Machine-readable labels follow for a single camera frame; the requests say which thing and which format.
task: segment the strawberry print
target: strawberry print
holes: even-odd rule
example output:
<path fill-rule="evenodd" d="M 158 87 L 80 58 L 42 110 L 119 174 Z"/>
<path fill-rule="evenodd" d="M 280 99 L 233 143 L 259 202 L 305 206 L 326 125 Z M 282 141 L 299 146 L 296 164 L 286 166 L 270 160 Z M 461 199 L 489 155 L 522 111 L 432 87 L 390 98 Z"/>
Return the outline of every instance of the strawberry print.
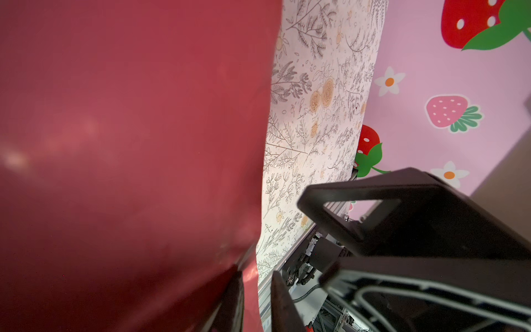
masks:
<path fill-rule="evenodd" d="M 358 170 L 357 177 L 364 177 L 371 169 L 379 173 L 389 173 L 375 167 L 382 160 L 382 143 L 374 129 L 363 125 L 359 134 L 358 151 L 354 159 L 354 168 Z"/>
<path fill-rule="evenodd" d="M 358 153 L 368 155 L 376 144 L 380 143 L 380 137 L 374 129 L 363 125 L 359 134 Z"/>
<path fill-rule="evenodd" d="M 448 128 L 451 133 L 466 132 L 476 128 L 483 114 L 479 106 L 468 106 L 469 101 L 460 95 L 438 95 L 426 103 L 426 115 L 438 129 Z"/>
<path fill-rule="evenodd" d="M 451 47 L 489 50 L 523 33 L 531 41 L 529 0 L 445 0 L 442 38 Z"/>
<path fill-rule="evenodd" d="M 445 0 L 442 38 L 451 47 L 463 48 L 478 33 L 500 23 L 498 14 L 505 0 Z"/>

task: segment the red bag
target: red bag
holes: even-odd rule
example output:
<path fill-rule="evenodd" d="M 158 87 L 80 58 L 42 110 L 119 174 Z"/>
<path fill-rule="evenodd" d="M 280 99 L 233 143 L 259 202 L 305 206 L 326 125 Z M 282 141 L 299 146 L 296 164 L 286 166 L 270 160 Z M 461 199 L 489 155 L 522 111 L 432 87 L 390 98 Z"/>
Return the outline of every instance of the red bag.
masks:
<path fill-rule="evenodd" d="M 2 2 L 3 330 L 191 331 L 245 256 L 259 329 L 280 8 Z"/>

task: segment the orange flower center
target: orange flower center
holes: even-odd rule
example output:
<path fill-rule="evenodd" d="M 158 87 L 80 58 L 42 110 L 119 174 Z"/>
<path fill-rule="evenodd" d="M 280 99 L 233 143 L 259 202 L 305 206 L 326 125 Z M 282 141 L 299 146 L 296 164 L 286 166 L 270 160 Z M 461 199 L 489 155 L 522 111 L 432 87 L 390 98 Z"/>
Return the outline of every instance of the orange flower center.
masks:
<path fill-rule="evenodd" d="M 456 174 L 454 172 L 446 172 L 444 174 L 444 177 L 447 178 L 448 180 L 451 180 L 453 179 L 454 177 L 456 177 Z"/>
<path fill-rule="evenodd" d="M 281 50 L 282 49 L 282 45 L 283 45 L 282 38 L 278 37 L 277 38 L 277 50 Z"/>

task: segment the floral wrapping paper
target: floral wrapping paper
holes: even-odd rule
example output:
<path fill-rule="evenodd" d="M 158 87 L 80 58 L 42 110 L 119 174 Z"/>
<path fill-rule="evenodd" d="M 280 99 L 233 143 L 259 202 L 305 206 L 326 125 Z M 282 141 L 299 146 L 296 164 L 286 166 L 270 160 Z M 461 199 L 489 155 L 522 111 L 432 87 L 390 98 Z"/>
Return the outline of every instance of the floral wrapping paper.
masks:
<path fill-rule="evenodd" d="M 350 178 L 387 0 L 286 0 L 271 75 L 259 281 L 311 225 L 314 183 Z"/>

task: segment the green strawberry leaf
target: green strawberry leaf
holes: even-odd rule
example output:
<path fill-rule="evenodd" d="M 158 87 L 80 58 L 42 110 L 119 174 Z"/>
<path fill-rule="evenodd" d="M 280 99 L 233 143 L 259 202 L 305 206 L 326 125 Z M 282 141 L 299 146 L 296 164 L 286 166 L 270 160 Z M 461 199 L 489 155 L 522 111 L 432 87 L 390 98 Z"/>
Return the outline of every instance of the green strawberry leaf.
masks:
<path fill-rule="evenodd" d="M 466 45 L 463 47 L 463 50 L 495 49 L 510 42 L 520 32 L 522 32 L 522 30 L 517 30 L 511 25 L 500 23 L 478 33 L 476 37 L 472 38 L 468 43 L 466 43 Z"/>
<path fill-rule="evenodd" d="M 475 113 L 479 110 L 479 107 L 477 106 L 470 106 L 466 109 L 465 113 L 464 114 L 472 114 L 472 113 Z"/>
<path fill-rule="evenodd" d="M 500 22 L 523 31 L 531 28 L 531 1 L 506 0 L 500 7 Z"/>
<path fill-rule="evenodd" d="M 454 133 L 458 131 L 466 132 L 467 130 L 467 126 L 461 121 L 461 119 L 457 120 L 450 126 L 450 131 Z"/>
<path fill-rule="evenodd" d="M 531 40 L 531 1 L 506 0 L 500 7 L 500 24 L 494 25 L 472 38 L 465 49 L 493 49 L 500 47 L 524 32 Z"/>
<path fill-rule="evenodd" d="M 382 143 L 376 144 L 371 151 L 369 151 L 368 155 L 360 154 L 359 152 L 356 153 L 356 157 L 354 158 L 354 161 L 358 164 L 357 167 L 355 167 L 358 170 L 358 176 L 357 177 L 364 177 L 367 176 L 367 174 L 371 171 L 371 168 L 374 168 L 373 166 L 379 163 L 382 160 Z M 380 173 L 387 173 L 388 171 L 381 171 L 377 169 Z"/>
<path fill-rule="evenodd" d="M 477 122 L 474 120 L 460 118 L 457 121 L 462 123 L 464 126 L 477 127 Z"/>
<path fill-rule="evenodd" d="M 382 144 L 376 144 L 371 151 L 369 151 L 368 160 L 371 167 L 376 165 L 382 160 Z"/>
<path fill-rule="evenodd" d="M 357 177 L 364 177 L 367 176 L 367 174 L 371 171 L 371 167 L 368 165 L 360 165 L 358 164 L 358 167 L 356 168 L 358 170 Z"/>
<path fill-rule="evenodd" d="M 369 157 L 364 155 L 364 154 L 360 154 L 359 152 L 356 153 L 356 156 L 354 157 L 354 161 L 358 164 L 358 165 L 368 165 L 369 164 Z"/>
<path fill-rule="evenodd" d="M 462 117 L 462 119 L 469 119 L 469 120 L 479 120 L 481 118 L 483 118 L 483 115 L 481 114 L 464 114 Z"/>
<path fill-rule="evenodd" d="M 377 171 L 377 172 L 382 173 L 382 174 L 385 174 L 385 173 L 391 173 L 391 171 L 382 171 L 381 169 L 378 169 L 378 168 L 376 168 L 376 167 L 374 167 L 374 166 L 371 167 L 371 168 L 372 168 L 373 170 Z"/>

